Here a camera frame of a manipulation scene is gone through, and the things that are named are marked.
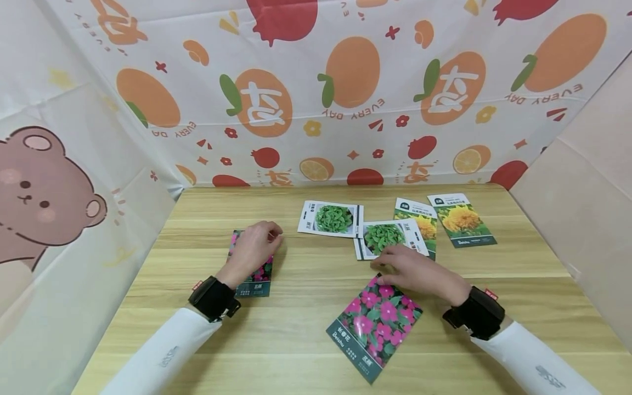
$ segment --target person's right hand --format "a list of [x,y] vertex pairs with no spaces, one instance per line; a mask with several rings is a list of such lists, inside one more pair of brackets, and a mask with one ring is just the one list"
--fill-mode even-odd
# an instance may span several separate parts
[[384,265],[392,266],[395,274],[383,274],[377,280],[380,285],[436,295],[454,307],[462,305],[470,295],[471,285],[463,277],[403,244],[386,247],[371,262],[377,270]]

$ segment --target wrist strap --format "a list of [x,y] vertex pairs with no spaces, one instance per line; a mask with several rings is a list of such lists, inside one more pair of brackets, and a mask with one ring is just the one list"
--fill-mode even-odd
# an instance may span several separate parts
[[465,326],[471,336],[485,341],[500,330],[504,318],[505,309],[476,287],[472,287],[462,305],[443,314],[443,319],[454,328]]

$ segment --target white seed packet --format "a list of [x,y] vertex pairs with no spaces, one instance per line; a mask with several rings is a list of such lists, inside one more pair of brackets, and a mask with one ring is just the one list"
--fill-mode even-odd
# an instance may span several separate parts
[[359,238],[363,219],[362,205],[306,200],[298,221],[298,232]]
[[428,256],[417,222],[412,219],[364,222],[361,238],[353,241],[358,260],[373,260],[388,245],[403,244]]

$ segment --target pink flower picture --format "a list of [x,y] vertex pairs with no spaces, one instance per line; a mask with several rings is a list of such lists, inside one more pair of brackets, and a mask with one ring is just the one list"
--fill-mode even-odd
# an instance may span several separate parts
[[383,368],[421,317],[422,309],[398,288],[377,285],[379,276],[369,282],[337,320]]

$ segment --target wooden table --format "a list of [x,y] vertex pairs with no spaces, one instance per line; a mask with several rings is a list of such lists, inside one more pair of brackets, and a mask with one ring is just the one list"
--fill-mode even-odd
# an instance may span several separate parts
[[166,394],[519,394],[500,365],[447,328],[437,301],[371,387],[325,329],[375,274],[349,239],[297,233],[305,200],[365,205],[392,219],[396,197],[463,192],[498,245],[455,249],[437,230],[437,261],[499,295],[514,319],[604,394],[632,388],[632,356],[584,297],[508,192],[496,185],[194,188],[184,192],[90,360],[75,394],[98,393],[173,312],[224,264],[233,229],[278,222],[286,242],[269,298],[243,308],[202,346]]

